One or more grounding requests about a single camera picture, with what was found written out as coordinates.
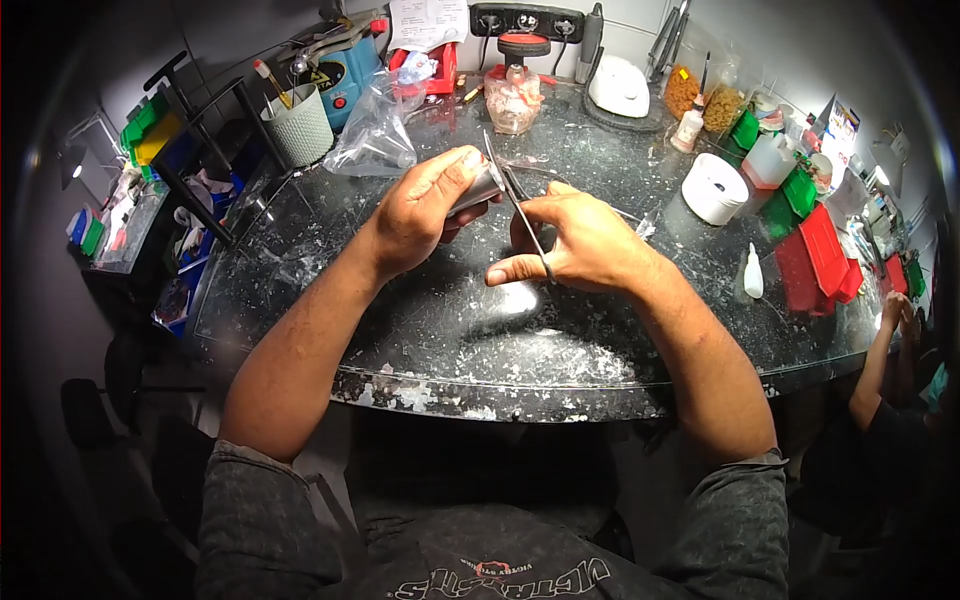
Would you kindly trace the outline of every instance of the label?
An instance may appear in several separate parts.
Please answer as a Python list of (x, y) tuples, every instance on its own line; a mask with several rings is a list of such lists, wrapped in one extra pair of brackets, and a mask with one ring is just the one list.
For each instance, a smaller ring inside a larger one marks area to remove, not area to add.
[(684, 144), (692, 144), (693, 140), (697, 137), (698, 131), (699, 130), (695, 130), (689, 126), (681, 128), (677, 132), (677, 139), (682, 141)]
[(316, 84), (321, 93), (333, 89), (347, 74), (347, 67), (336, 60), (325, 60), (310, 71), (310, 83)]

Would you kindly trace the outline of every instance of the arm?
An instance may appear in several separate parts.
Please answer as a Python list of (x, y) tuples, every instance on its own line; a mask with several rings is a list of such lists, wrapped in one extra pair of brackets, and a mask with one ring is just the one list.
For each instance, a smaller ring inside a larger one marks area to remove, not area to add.
[[(677, 267), (656, 253), (609, 205), (561, 183), (523, 204), (532, 222), (554, 225), (547, 260), (558, 280), (633, 303), (676, 385), (677, 412), (708, 462), (760, 456), (777, 445), (773, 417), (756, 371)], [(516, 219), (514, 246), (529, 251)], [(522, 253), (490, 267), (487, 284), (544, 278), (538, 256)]]
[(920, 342), (919, 321), (913, 312), (913, 307), (907, 303), (903, 306), (903, 316), (900, 318), (900, 353), (897, 356), (897, 405), (906, 407), (917, 396), (914, 392), (913, 367), (914, 354)]
[(293, 462), (323, 417), (340, 359), (380, 288), (486, 212), (484, 203), (444, 219), (482, 159), (471, 146), (451, 150), (387, 192), (337, 260), (253, 349), (227, 395), (221, 440)]
[(887, 353), (905, 302), (906, 297), (903, 294), (890, 292), (883, 303), (880, 331), (876, 333), (874, 342), (870, 344), (870, 348), (867, 350), (867, 358), (863, 363), (863, 373), (860, 374), (860, 379), (856, 382), (856, 388), (853, 390), (853, 396), (850, 398), (850, 414), (860, 431), (866, 431), (870, 427), (870, 422), (876, 414), (876, 408), (883, 401), (883, 398), (880, 397), (880, 387), (883, 385)]

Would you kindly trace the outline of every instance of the yellow plastic bin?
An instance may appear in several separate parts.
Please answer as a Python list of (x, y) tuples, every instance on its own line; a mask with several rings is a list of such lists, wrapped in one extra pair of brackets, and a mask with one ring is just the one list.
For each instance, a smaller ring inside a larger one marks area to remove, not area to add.
[(180, 128), (177, 114), (172, 110), (167, 112), (166, 116), (160, 119), (143, 141), (133, 149), (134, 166), (143, 167), (150, 164), (150, 161), (160, 154), (166, 143), (180, 132)]

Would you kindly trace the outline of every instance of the electrical outlet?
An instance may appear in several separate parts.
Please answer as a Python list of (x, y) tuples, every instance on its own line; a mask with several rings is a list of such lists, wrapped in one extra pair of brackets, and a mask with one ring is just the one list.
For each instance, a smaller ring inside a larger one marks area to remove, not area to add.
[(475, 36), (499, 36), (507, 32), (530, 32), (554, 41), (579, 44), (584, 38), (584, 14), (580, 11), (537, 4), (479, 2), (470, 7), (470, 32)]

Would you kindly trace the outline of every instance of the plastic jug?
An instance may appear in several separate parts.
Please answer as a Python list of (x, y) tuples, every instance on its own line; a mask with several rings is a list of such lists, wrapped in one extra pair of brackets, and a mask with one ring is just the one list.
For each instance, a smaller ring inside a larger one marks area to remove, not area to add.
[(743, 171), (757, 189), (777, 189), (797, 166), (793, 151), (793, 141), (786, 135), (765, 133), (743, 159)]

